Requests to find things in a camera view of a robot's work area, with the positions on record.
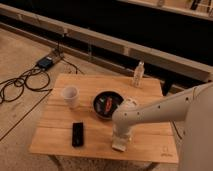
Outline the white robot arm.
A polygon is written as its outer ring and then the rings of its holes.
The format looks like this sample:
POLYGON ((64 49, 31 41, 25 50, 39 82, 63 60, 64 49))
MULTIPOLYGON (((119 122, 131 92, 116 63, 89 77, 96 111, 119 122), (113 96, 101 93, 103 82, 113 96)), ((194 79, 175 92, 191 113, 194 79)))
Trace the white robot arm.
POLYGON ((140 123, 185 122, 178 171, 213 169, 213 82, 139 106, 125 99, 112 114, 112 147, 124 152, 131 128, 140 123))

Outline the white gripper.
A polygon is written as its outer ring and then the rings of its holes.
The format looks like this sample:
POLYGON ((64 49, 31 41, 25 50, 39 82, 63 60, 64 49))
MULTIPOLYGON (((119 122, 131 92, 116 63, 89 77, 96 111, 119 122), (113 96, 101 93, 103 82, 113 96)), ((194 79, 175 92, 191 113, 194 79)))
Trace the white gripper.
POLYGON ((130 127, 118 127, 116 125, 113 126, 113 134, 116 137, 125 139, 127 141, 131 140, 131 128, 130 127))

